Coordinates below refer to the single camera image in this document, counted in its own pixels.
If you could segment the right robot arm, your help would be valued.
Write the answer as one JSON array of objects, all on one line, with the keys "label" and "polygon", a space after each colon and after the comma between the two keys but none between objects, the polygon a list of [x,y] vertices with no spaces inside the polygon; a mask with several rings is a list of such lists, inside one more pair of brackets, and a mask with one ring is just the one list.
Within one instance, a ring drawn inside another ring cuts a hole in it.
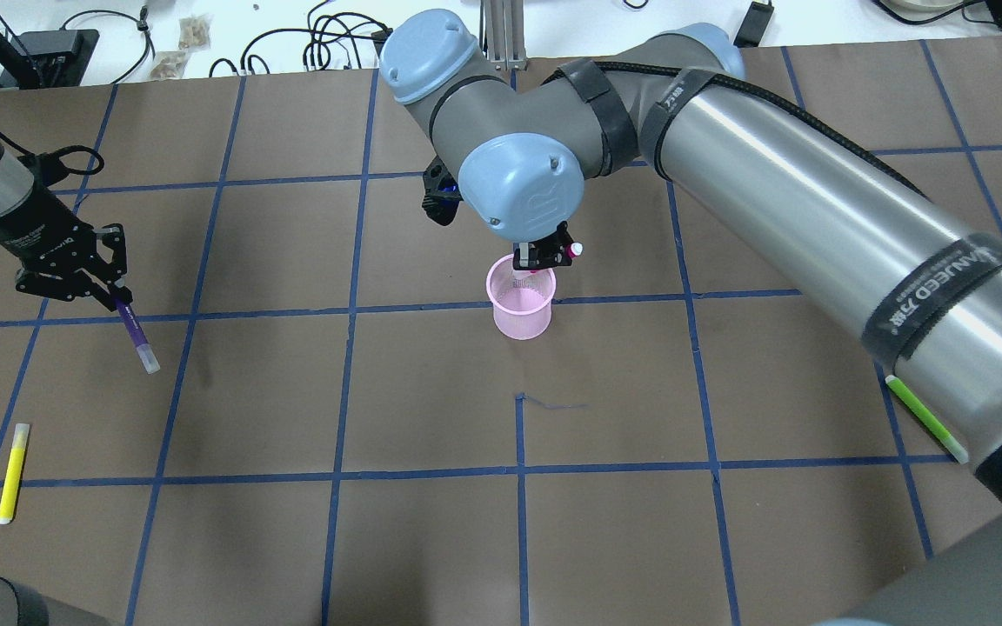
[{"label": "right robot arm", "polygon": [[[1002,237],[746,82],[719,27],[570,61],[520,94],[456,13],[433,9],[392,31],[379,74],[437,153],[423,203],[435,223],[468,203],[511,244],[512,275],[548,278],[581,252],[568,221],[585,181],[644,159],[961,432],[1002,502]],[[838,623],[1002,625],[1002,516]]]}]

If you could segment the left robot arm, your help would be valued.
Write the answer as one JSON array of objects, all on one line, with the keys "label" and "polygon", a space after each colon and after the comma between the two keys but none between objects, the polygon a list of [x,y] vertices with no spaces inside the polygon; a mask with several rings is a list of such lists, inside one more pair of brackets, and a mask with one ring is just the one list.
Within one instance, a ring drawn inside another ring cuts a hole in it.
[{"label": "left robot arm", "polygon": [[94,298],[107,310],[134,301],[126,285],[126,231],[86,223],[52,191],[48,160],[63,153],[33,155],[0,131],[0,246],[20,262],[15,288],[28,296],[73,302]]}]

